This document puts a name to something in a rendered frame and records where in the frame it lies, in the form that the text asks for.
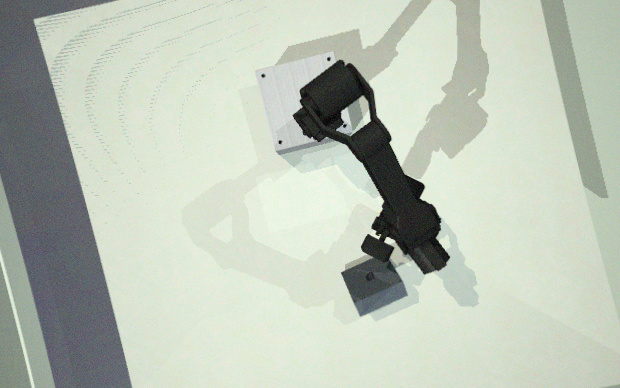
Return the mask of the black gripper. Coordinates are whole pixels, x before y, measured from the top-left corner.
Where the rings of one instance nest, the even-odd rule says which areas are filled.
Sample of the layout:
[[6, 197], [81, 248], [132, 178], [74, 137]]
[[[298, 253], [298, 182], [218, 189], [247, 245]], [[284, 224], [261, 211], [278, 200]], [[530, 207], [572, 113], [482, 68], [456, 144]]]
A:
[[[405, 175], [405, 174], [404, 174]], [[405, 175], [413, 193], [420, 198], [425, 190], [425, 185], [407, 175]], [[393, 239], [391, 234], [386, 228], [385, 218], [383, 216], [383, 207], [379, 217], [376, 217], [371, 228], [376, 231], [375, 235], [379, 236], [379, 239], [367, 234], [365, 237], [361, 249], [364, 253], [382, 261], [387, 262], [395, 247], [385, 243], [386, 237]], [[394, 239], [393, 239], [394, 240]]]

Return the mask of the dark grey sloped panel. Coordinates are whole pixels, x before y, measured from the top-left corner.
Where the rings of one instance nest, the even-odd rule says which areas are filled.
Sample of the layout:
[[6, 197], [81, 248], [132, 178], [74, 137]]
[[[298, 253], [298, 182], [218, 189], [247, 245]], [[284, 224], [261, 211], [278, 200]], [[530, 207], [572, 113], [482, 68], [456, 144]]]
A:
[[373, 257], [341, 274], [360, 317], [408, 296], [389, 259], [382, 262]]

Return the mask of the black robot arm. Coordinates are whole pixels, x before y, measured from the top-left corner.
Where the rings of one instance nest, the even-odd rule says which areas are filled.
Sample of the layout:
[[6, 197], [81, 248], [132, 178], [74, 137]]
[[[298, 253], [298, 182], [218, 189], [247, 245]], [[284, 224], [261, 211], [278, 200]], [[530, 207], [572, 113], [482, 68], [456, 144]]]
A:
[[[338, 60], [300, 89], [300, 96], [303, 108], [292, 116], [303, 135], [345, 144], [362, 162], [384, 201], [386, 228], [404, 255], [409, 254], [424, 275], [446, 267], [450, 256], [436, 238], [441, 218], [433, 204], [413, 193], [389, 143], [391, 135], [377, 117], [374, 91], [359, 71]], [[362, 96], [370, 122], [350, 137], [336, 131], [344, 123], [341, 111]]]

